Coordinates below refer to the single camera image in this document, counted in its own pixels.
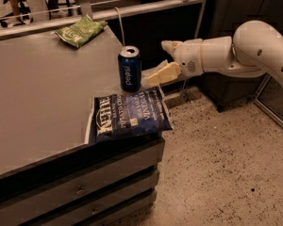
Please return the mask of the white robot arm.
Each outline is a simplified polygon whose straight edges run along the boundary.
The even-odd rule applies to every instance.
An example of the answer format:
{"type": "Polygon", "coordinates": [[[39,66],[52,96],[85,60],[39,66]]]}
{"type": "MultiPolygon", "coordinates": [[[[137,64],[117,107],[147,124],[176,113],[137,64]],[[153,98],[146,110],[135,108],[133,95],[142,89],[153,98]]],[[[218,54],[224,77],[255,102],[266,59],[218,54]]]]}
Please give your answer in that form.
{"type": "Polygon", "coordinates": [[[147,87],[204,73],[240,78],[267,73],[283,88],[283,37],[262,21],[240,25],[232,37],[164,40],[161,46],[173,61],[162,61],[144,73],[142,82],[147,87]]]}

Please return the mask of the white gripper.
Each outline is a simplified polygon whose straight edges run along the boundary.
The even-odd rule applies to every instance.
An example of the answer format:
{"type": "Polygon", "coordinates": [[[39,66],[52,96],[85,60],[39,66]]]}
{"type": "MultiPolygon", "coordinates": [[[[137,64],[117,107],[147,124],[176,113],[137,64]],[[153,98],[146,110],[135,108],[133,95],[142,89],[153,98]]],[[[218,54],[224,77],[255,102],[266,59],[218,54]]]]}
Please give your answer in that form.
{"type": "Polygon", "coordinates": [[[201,75],[203,73],[200,55],[202,41],[202,39],[163,40],[162,49],[173,56],[175,62],[161,62],[156,70],[146,77],[146,83],[153,87],[176,80],[181,71],[186,77],[201,75]]]}

